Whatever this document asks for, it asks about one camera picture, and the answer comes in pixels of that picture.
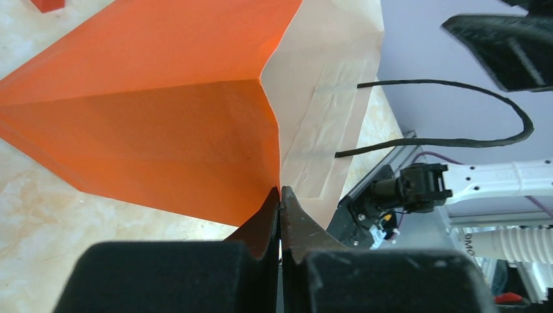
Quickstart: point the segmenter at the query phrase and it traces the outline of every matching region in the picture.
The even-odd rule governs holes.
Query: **orange paper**
[[[42,13],[65,7],[65,0],[31,0],[31,2]]]
[[[0,82],[0,136],[76,188],[240,225],[279,185],[260,76],[301,0],[118,0]]]

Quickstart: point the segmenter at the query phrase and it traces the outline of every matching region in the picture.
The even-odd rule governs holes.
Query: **tape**
[[[366,60],[325,65],[282,165],[298,198],[320,197],[342,141]]]

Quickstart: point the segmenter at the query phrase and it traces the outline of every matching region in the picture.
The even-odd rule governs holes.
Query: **white table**
[[[67,0],[41,14],[30,0],[0,0],[0,78],[113,0]],[[374,88],[358,146],[401,137]],[[388,150],[356,156],[347,193]],[[109,240],[217,240],[235,227],[84,194],[0,140],[0,312],[49,312],[74,262]]]

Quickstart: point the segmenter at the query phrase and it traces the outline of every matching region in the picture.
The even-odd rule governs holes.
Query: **white ribbed hose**
[[[553,264],[553,229],[513,228],[467,233],[464,249],[472,256]]]

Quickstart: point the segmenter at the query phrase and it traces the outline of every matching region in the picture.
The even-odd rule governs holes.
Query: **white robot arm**
[[[551,160],[491,165],[448,164],[442,173],[452,196],[445,204],[495,197],[553,196]]]
[[[409,213],[477,198],[553,196],[553,160],[491,165],[413,164],[400,177],[369,186],[378,211],[403,207]]]

